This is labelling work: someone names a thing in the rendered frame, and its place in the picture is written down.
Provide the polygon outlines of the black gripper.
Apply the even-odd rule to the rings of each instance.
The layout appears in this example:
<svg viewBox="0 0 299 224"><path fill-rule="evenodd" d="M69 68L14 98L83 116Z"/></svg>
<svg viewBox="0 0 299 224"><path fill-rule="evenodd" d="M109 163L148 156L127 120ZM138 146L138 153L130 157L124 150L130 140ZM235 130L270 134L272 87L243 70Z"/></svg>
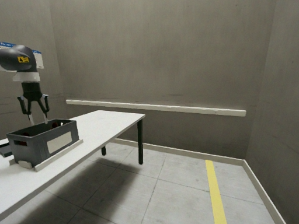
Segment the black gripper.
<svg viewBox="0 0 299 224"><path fill-rule="evenodd" d="M22 84L22 89L23 89L23 96L19 96L17 98L20 101L20 105L21 105L23 114L28 115L31 125L34 126L34 121L33 121L33 116L32 116L32 102L37 101L40 108L43 111L44 120L45 120L45 123L47 124L48 123L47 112L50 111L49 104L48 104L48 95L42 94L42 92L40 90L39 82L30 82L30 83L21 83L21 84ZM46 104L46 109L44 108L44 106L40 100L42 96L43 96L45 104ZM26 106L25 106L25 102L24 102L24 97L28 100L27 111L26 111Z"/></svg>

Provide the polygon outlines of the grey plastic crate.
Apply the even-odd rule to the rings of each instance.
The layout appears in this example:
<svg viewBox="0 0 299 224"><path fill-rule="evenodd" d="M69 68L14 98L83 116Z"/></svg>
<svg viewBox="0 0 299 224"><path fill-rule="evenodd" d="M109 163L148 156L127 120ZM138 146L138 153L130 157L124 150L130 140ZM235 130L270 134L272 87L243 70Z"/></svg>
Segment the grey plastic crate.
<svg viewBox="0 0 299 224"><path fill-rule="evenodd" d="M58 127L52 128L52 123ZM61 125L61 123L66 123ZM28 132L30 136L22 136ZM15 134L15 135L14 135ZM36 136L32 136L38 134ZM23 128L6 134L9 141L15 163L22 160L30 162L32 167L39 165L48 158L54 156L63 149L79 141L78 127L76 120L53 119ZM27 146L19 145L19 142L27 143Z"/></svg>

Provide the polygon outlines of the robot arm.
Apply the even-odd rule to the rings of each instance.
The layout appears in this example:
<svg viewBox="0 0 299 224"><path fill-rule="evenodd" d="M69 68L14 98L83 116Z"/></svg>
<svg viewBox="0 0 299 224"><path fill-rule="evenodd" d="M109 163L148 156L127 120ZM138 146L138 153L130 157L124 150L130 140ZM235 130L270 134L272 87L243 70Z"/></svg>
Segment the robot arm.
<svg viewBox="0 0 299 224"><path fill-rule="evenodd" d="M0 48L0 71L16 71L13 81L23 83L40 81L36 69L36 59L31 48L13 45L11 48Z"/></svg>

